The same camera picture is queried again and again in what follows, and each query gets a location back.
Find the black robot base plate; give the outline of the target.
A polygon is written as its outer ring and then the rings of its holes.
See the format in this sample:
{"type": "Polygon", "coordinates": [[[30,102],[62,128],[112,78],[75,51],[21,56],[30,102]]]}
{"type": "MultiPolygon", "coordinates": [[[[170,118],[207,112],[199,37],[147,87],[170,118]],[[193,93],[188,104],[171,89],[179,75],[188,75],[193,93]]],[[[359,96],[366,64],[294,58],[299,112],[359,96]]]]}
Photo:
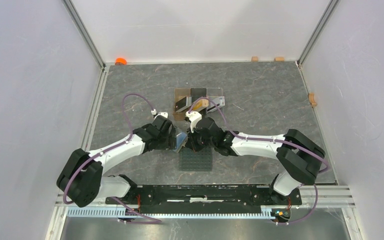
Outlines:
{"type": "Polygon", "coordinates": [[[138,206],[142,214],[257,214],[262,206],[302,204],[298,189],[280,196],[257,184],[137,185],[120,201],[138,206]]]}

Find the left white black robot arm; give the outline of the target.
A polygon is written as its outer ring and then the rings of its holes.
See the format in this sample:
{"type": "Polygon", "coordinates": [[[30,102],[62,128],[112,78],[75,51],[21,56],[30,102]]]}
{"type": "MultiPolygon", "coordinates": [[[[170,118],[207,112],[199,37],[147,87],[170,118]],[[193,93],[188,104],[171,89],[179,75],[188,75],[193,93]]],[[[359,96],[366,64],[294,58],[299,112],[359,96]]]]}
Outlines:
{"type": "Polygon", "coordinates": [[[105,173],[132,157],[155,150],[176,148],[176,127],[167,112],[160,112],[152,123],[138,127],[123,139],[104,148],[86,152],[78,148],[67,160],[56,181],[63,192],[64,204],[83,208],[96,198],[119,197],[125,204],[133,203],[137,190],[126,177],[105,173]]]}

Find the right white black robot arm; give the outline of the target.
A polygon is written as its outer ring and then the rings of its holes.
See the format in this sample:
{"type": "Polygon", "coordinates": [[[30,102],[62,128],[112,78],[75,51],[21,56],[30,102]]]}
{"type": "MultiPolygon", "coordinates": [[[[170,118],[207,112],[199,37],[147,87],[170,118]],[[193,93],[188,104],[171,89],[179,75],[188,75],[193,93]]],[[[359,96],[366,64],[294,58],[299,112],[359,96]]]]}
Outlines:
{"type": "Polygon", "coordinates": [[[275,204],[282,204],[300,186],[313,185],[324,171],[325,151],[297,129],[280,135],[250,135],[223,130],[205,117],[190,125],[185,147],[194,152],[212,148],[222,156],[257,156],[278,160],[284,168],[276,175],[268,190],[275,204]]]}

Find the white blue credit card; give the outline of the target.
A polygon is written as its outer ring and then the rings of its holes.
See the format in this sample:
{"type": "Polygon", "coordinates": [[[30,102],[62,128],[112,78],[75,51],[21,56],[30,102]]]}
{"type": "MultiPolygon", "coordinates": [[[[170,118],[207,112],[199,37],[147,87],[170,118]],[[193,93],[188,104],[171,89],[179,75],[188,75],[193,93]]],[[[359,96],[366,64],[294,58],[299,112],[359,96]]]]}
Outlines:
{"type": "Polygon", "coordinates": [[[211,98],[211,101],[209,101],[209,106],[207,107],[207,110],[210,109],[216,109],[216,106],[219,108],[224,107],[226,104],[226,100],[224,96],[217,96],[214,98],[211,98]]]}

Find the grey blue card holder wallet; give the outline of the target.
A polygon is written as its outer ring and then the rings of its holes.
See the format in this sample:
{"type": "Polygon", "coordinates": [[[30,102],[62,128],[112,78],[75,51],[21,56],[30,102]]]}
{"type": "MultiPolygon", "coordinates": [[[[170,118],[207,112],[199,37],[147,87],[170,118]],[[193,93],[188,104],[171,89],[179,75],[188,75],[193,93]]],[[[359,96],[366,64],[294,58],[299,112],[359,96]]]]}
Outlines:
{"type": "Polygon", "coordinates": [[[176,145],[175,149],[172,149],[173,152],[178,153],[182,147],[185,145],[188,139],[188,135],[185,132],[180,132],[176,135],[176,145]]]}

